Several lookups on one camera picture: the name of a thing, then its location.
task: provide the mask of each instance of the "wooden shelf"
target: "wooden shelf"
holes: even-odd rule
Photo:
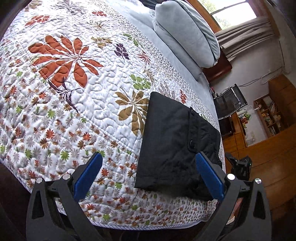
[[[273,126],[274,124],[276,124],[276,123],[272,123],[271,125],[269,125],[269,126],[267,126],[267,127]]]
[[[267,104],[264,102],[264,98],[269,96],[269,94],[264,95],[260,98],[258,98],[257,100],[254,100],[254,105],[259,107],[259,105],[261,105],[261,109],[257,110],[258,116],[263,124],[264,130],[268,136],[268,138],[272,137],[272,133],[270,131],[270,127],[273,128],[275,135],[280,133],[281,131],[283,131],[285,129],[285,122],[284,122],[284,117],[282,115],[282,113],[280,111],[277,111],[276,113],[271,113],[271,111],[269,110]],[[280,125],[281,127],[279,128],[278,125],[276,124],[276,121],[274,119],[274,115],[280,115],[281,116],[281,120],[280,120]],[[272,121],[272,124],[268,125],[268,123],[266,122],[266,118],[270,118]]]

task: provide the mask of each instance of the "quilted bedspread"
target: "quilted bedspread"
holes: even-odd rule
[[[94,225],[184,228],[215,210],[215,201],[134,188],[152,91],[219,127],[162,53],[103,0],[33,0],[0,42],[0,86],[1,162],[28,191],[98,151],[103,166],[79,202]]]

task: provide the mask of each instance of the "window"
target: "window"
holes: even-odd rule
[[[256,18],[249,0],[198,0],[213,16],[221,29]]]

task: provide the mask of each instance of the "white wall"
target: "white wall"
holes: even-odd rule
[[[270,39],[237,56],[231,61],[233,67],[231,72],[211,84],[215,91],[220,94],[225,88],[235,83],[237,85],[242,85],[280,68],[282,66],[282,61],[279,41],[276,38]],[[264,77],[262,80],[250,86],[240,88],[248,105],[253,106],[255,99],[268,94],[268,84],[262,85],[261,82],[267,81],[275,74],[278,74],[279,71]],[[256,113],[252,116],[251,124],[248,126],[255,134],[255,143],[267,139],[263,125]]]
[[[296,38],[293,35],[288,24],[285,22],[285,19],[282,15],[274,9],[268,2],[266,2],[267,7],[269,8],[276,25],[278,26],[280,35],[281,35],[281,45],[283,48],[284,54],[287,52],[288,56],[286,61],[289,62],[290,73],[284,73],[291,83],[296,87]]]

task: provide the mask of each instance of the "black mesh chair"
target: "black mesh chair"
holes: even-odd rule
[[[238,86],[234,84],[234,86],[230,87],[222,95],[214,98],[214,104],[218,120],[221,120],[232,115],[248,103]]]

